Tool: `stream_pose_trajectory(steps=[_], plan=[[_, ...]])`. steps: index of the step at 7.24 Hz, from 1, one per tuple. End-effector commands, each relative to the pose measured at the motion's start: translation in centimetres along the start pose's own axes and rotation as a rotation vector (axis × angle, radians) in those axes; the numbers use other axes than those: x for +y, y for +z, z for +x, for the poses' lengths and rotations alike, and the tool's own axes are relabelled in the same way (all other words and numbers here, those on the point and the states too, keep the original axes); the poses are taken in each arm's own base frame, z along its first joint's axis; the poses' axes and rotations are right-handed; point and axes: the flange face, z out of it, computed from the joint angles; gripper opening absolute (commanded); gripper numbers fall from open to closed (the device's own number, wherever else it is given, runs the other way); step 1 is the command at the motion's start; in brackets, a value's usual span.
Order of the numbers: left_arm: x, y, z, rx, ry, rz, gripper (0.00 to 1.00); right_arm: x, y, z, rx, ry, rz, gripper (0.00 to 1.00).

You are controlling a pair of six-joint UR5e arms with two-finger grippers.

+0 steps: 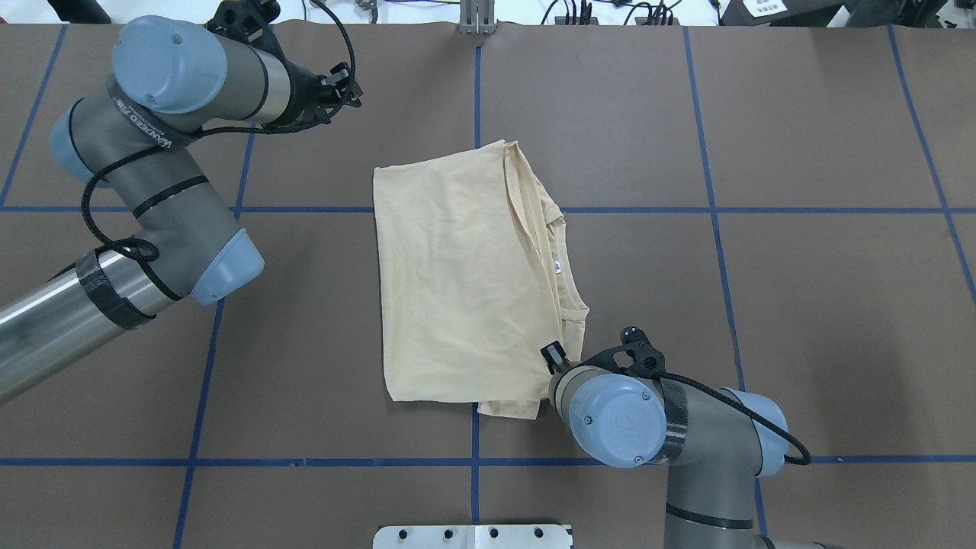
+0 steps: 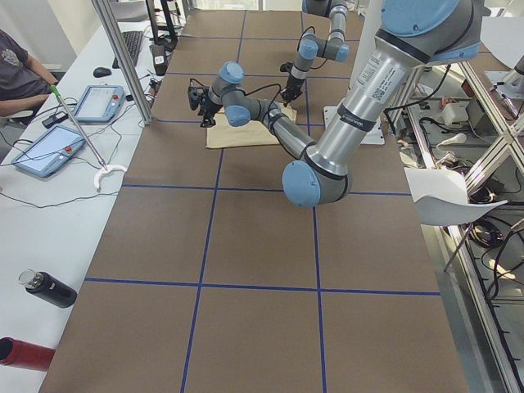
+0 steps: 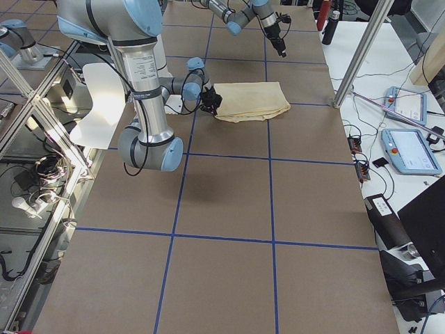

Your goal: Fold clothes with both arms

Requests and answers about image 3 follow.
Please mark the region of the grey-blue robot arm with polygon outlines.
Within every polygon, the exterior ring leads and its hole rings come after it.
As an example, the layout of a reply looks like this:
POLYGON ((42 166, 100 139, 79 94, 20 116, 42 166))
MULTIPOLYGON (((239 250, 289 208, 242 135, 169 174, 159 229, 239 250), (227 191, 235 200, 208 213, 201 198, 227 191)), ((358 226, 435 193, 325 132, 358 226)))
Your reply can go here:
POLYGON ((174 171, 184 151, 183 141, 169 127, 165 103, 169 94, 197 102, 212 114, 222 102, 204 63, 188 61, 185 79, 160 78, 154 47, 163 28, 158 1, 59 1, 58 26, 72 39, 96 45, 111 42, 122 55, 125 83, 133 95, 136 119, 124 128, 118 152, 134 168, 174 171))
POLYGON ((286 44, 280 35, 280 23, 291 24, 289 14, 276 12, 270 1, 246 1, 239 11, 229 6, 229 2, 217 0, 198 1, 203 8, 218 16, 232 35, 238 35, 252 20, 257 19, 263 35, 271 43, 278 56, 286 57, 286 44))

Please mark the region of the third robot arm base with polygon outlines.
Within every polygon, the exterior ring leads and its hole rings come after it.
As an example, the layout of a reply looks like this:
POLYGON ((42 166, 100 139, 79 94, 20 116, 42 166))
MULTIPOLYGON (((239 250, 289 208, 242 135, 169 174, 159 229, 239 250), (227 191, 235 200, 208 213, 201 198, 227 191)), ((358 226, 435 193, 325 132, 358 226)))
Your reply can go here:
POLYGON ((1 50, 18 70, 44 70, 52 58, 52 51, 39 46, 20 19, 1 22, 1 50))

